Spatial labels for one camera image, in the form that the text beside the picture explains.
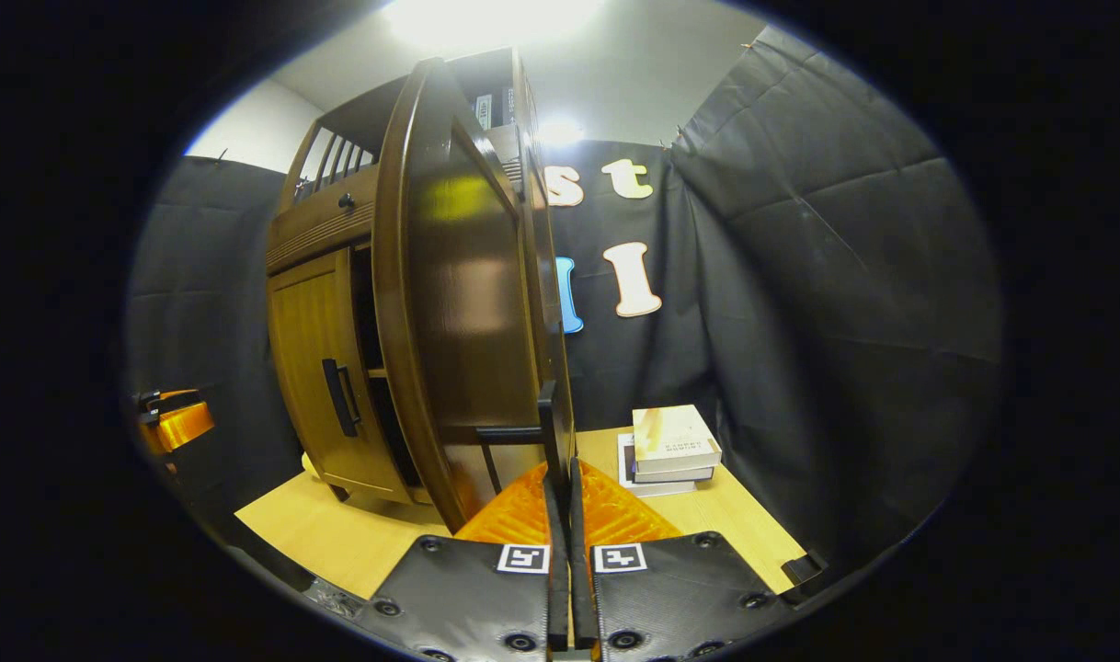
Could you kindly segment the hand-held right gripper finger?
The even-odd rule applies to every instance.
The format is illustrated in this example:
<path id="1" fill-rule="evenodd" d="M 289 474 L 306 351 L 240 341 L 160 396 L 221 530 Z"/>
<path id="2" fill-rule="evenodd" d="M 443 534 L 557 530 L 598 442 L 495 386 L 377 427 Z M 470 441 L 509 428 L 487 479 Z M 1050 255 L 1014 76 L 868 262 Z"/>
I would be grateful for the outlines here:
<path id="1" fill-rule="evenodd" d="M 417 537 L 358 624 L 429 661 L 549 661 L 568 637 L 564 532 L 544 464 L 454 537 Z"/>
<path id="2" fill-rule="evenodd" d="M 790 621 L 790 603 L 718 531 L 682 535 L 571 461 L 573 636 L 595 661 L 703 661 Z"/>

